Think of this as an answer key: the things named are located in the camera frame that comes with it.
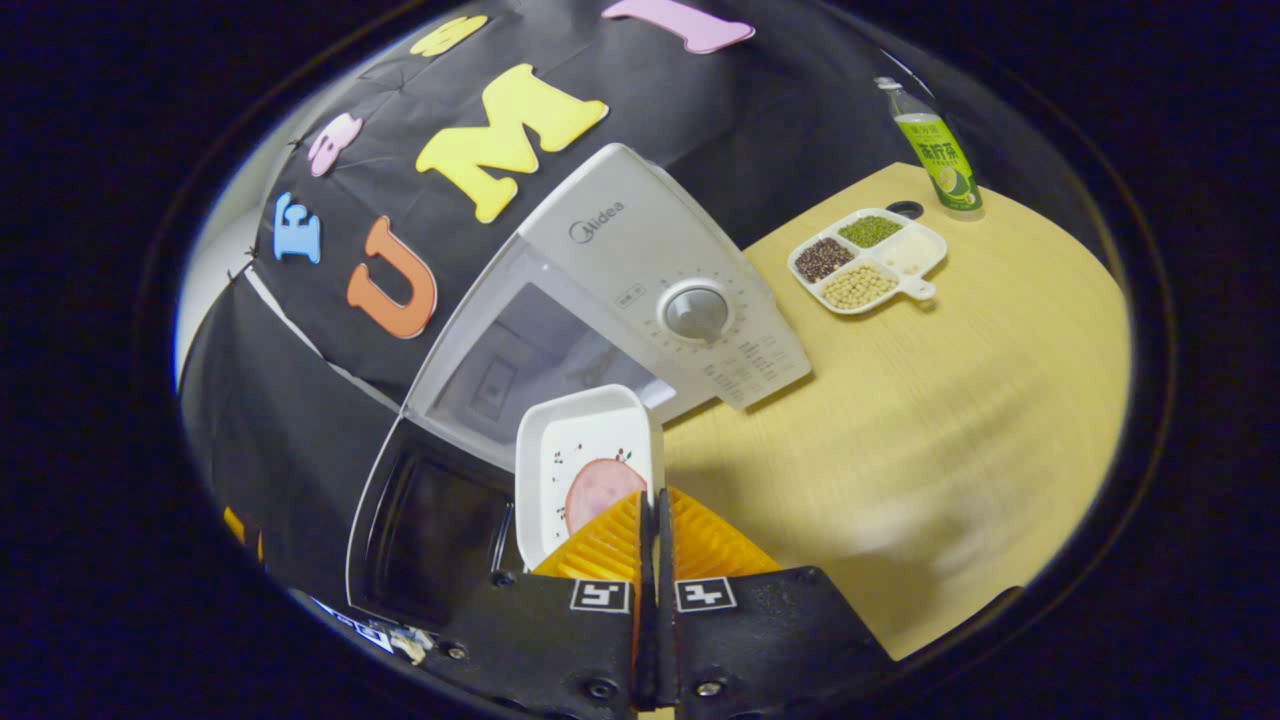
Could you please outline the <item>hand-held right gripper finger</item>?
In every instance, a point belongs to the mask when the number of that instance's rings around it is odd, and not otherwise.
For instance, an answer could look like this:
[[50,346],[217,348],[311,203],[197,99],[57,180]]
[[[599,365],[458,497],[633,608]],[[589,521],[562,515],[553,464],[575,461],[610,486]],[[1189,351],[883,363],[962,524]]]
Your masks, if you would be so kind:
[[678,719],[818,719],[893,660],[828,575],[780,568],[689,495],[660,493],[657,689]]
[[436,634],[435,682],[527,716],[634,716],[630,580],[494,571]]

